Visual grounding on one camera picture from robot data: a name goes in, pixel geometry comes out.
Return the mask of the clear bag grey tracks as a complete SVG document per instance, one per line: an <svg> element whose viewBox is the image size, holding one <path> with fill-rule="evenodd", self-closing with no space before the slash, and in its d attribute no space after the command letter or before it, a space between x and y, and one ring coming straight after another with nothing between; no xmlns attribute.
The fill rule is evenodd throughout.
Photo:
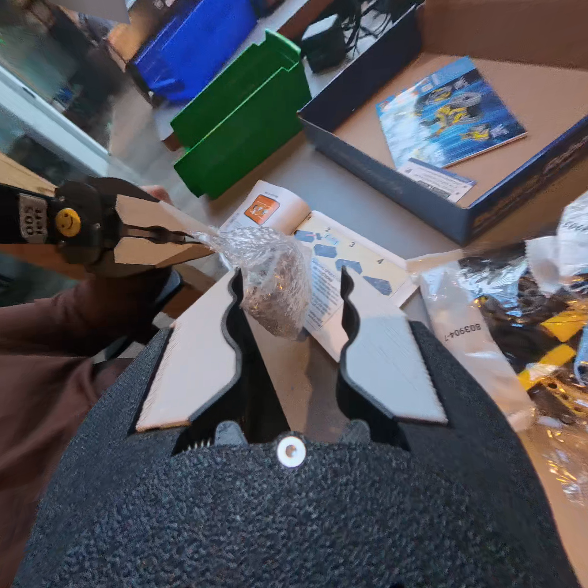
<svg viewBox="0 0 588 588"><path fill-rule="evenodd" d="M208 229L190 237L240 270L240 306L249 316L273 336L298 337L312 300L312 270L310 254L294 237L263 226Z"/></svg>

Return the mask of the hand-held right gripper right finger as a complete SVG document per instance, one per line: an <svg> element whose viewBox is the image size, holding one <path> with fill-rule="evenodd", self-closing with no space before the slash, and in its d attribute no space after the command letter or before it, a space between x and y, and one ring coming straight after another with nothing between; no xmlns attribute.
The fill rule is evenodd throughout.
<svg viewBox="0 0 588 588"><path fill-rule="evenodd" d="M384 416L409 423L448 418L405 313L354 269L341 269L343 381Z"/></svg>

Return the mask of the thin blue printed leaflet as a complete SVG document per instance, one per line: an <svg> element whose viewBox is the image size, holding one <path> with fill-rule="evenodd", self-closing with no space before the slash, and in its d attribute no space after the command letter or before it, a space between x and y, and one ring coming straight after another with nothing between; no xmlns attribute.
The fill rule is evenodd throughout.
<svg viewBox="0 0 588 588"><path fill-rule="evenodd" d="M468 56L379 102L376 111L396 170L411 159L448 168L527 135Z"/></svg>

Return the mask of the clear bag dark wheels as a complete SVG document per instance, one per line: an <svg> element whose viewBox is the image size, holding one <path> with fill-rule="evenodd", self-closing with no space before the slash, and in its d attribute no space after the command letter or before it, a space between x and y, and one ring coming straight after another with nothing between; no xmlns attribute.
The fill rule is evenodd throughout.
<svg viewBox="0 0 588 588"><path fill-rule="evenodd" d="M462 249L406 261L420 287L432 330L455 359L494 400L518 433L534 422L535 407L490 334L473 298L458 283Z"/></svg>

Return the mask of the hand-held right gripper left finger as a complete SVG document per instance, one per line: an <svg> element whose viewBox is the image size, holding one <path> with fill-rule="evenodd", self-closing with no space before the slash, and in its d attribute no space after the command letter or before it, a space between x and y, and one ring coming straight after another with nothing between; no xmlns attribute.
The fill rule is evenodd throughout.
<svg viewBox="0 0 588 588"><path fill-rule="evenodd" d="M191 424L237 377L236 343L226 326L239 310L229 271L177 318L135 425L137 432Z"/></svg>

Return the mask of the black electronic device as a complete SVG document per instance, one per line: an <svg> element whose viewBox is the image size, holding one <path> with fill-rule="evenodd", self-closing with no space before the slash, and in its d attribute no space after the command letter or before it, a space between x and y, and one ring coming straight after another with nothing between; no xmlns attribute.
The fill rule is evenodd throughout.
<svg viewBox="0 0 588 588"><path fill-rule="evenodd" d="M335 13L310 25L300 48L313 74L340 65L348 52L341 17Z"/></svg>

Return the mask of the person's left forearm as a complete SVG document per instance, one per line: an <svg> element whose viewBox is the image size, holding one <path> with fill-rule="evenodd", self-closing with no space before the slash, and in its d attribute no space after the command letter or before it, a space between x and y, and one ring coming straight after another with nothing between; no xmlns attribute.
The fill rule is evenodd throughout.
<svg viewBox="0 0 588 588"><path fill-rule="evenodd" d="M52 298L3 307L1 354L93 356L152 322L170 274L90 276Z"/></svg>

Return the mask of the clear bag yellow leaflet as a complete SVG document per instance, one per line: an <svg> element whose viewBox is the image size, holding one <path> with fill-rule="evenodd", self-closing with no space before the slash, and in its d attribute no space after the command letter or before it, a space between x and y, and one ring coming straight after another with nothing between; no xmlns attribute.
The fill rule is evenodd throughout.
<svg viewBox="0 0 588 588"><path fill-rule="evenodd" d="M587 507L587 309L511 322L502 350L534 404L528 434L568 501Z"/></svg>

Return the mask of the blue cardboard box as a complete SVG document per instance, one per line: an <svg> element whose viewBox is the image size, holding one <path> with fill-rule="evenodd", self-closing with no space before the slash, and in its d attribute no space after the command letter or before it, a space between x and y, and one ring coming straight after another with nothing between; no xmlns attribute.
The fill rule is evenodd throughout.
<svg viewBox="0 0 588 588"><path fill-rule="evenodd" d="M464 56L527 135L396 170L376 105ZM587 190L587 1L410 1L299 117L318 151L461 245L535 199L515 214L531 232Z"/></svg>

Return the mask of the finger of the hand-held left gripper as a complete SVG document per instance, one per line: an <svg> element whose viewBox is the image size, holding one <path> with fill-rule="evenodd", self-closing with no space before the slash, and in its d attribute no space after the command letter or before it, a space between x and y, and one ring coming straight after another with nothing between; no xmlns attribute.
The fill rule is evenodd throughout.
<svg viewBox="0 0 588 588"><path fill-rule="evenodd" d="M142 238L124 237L114 248L114 260L117 264L165 268L201 259L213 253L208 246L197 242L155 243Z"/></svg>
<svg viewBox="0 0 588 588"><path fill-rule="evenodd" d="M117 195L116 214L120 238L145 240L196 240L215 236L217 231L163 202Z"/></svg>

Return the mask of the blue plastic bin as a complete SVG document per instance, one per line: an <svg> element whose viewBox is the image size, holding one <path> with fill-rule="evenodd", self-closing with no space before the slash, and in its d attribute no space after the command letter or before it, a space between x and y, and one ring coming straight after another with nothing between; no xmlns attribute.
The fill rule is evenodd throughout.
<svg viewBox="0 0 588 588"><path fill-rule="evenodd" d="M257 21L250 1L180 1L128 63L131 78L145 96L185 104L216 77Z"/></svg>

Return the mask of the blue-cover instruction booklet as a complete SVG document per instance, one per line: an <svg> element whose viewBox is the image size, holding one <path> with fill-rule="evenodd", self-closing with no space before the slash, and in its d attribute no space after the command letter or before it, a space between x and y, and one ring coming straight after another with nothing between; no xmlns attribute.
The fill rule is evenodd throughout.
<svg viewBox="0 0 588 588"><path fill-rule="evenodd" d="M401 307L416 285L406 261L310 206L293 192L259 180L221 231L264 226L292 235L311 254L312 301L305 329L339 362L348 340L342 327L341 269L356 272L387 305Z"/></svg>

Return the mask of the grey desk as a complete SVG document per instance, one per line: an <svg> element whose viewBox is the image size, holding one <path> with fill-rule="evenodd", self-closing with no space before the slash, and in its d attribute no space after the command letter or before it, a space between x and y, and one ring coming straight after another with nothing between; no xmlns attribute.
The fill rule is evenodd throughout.
<svg viewBox="0 0 588 588"><path fill-rule="evenodd" d="M304 134L240 180L219 199L192 195L173 170L175 157L155 141L157 158L148 164L148 183L161 184L173 203L204 224L220 226L245 199L259 179L285 187L302 197L312 210L322 212L340 224L367 237L405 259L441 254L456 249L455 243L421 222L377 190L332 162L308 143ZM348 424L336 407L336 365L310 336L301 342L272 337L250 320L263 358L290 425L313 441L334 442ZM556 475L566 469L582 480L587 490L586 447L579 447L584 435L560 439L557 430L534 423L519 433L552 506L563 545L583 587L587 587L587 497L580 503L564 492Z"/></svg>

